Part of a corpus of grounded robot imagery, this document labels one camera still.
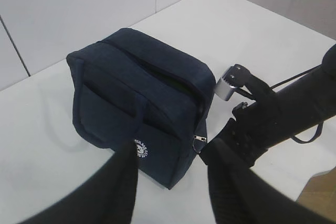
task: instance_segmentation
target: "wooden floor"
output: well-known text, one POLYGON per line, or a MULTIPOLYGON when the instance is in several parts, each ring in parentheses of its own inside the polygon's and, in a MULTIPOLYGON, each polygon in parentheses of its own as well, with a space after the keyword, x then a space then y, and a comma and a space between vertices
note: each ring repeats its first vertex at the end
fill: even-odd
POLYGON ((336 222, 336 168, 311 178, 298 203, 336 222))

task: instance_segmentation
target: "bag handle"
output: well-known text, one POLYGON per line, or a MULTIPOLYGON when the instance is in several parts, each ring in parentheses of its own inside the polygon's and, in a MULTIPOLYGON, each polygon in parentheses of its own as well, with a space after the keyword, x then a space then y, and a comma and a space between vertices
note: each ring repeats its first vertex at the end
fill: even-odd
MULTIPOLYGON (((91 144, 95 145, 98 148, 111 148, 109 142, 103 142, 98 137, 87 132, 85 127, 81 124, 80 100, 83 87, 83 70, 84 70, 84 61, 82 59, 76 59, 75 74, 74 74, 75 93, 73 96, 72 123, 78 134, 91 144)), ((125 140, 134 139, 136 137, 143 122, 148 100, 143 95, 136 93, 135 102, 136 102, 135 107, 136 114, 133 123, 130 126, 129 132, 125 135, 125 140)))

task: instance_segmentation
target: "white logo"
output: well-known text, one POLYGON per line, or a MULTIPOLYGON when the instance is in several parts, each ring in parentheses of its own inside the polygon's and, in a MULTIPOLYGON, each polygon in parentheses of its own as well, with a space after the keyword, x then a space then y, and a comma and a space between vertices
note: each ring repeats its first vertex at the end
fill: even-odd
POLYGON ((137 151, 138 151, 138 157, 147 157, 148 156, 148 151, 147 147, 139 140, 135 139, 135 143, 137 144, 137 151))

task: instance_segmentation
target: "white table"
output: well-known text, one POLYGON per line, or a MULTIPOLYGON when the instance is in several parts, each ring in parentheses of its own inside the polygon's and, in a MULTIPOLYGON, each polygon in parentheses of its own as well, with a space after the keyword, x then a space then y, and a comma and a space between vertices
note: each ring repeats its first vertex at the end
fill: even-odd
MULTIPOLYGON (((204 61, 217 79, 228 66, 241 63, 269 84, 318 65, 335 43, 246 0, 183 0, 133 28, 204 61)), ((73 90, 62 61, 0 92, 1 224, 22 221, 60 200, 112 155, 75 132, 73 90)), ((214 98, 209 138, 244 100, 237 94, 229 102, 214 98)), ((335 166, 335 133, 332 119, 314 143, 283 142, 262 156, 253 170, 296 199, 311 176, 335 166)), ((140 173, 133 223, 215 223, 206 166, 200 158, 172 190, 140 173)))

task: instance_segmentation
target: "zipper pull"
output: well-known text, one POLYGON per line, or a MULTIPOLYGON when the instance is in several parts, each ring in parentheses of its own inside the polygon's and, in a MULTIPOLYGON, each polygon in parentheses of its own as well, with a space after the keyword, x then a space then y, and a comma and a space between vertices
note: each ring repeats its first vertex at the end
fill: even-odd
POLYGON ((197 154, 201 153, 201 150, 204 148, 204 146, 207 143, 208 143, 208 140, 207 140, 206 137, 194 135, 194 137, 193 137, 193 149, 197 154))
POLYGON ((194 135, 194 139, 199 140, 199 141, 202 141, 202 142, 204 142, 204 143, 207 143, 207 142, 208 142, 208 141, 207 141, 207 138, 206 138, 206 137, 202 137, 202 136, 196 136, 196 135, 194 135))

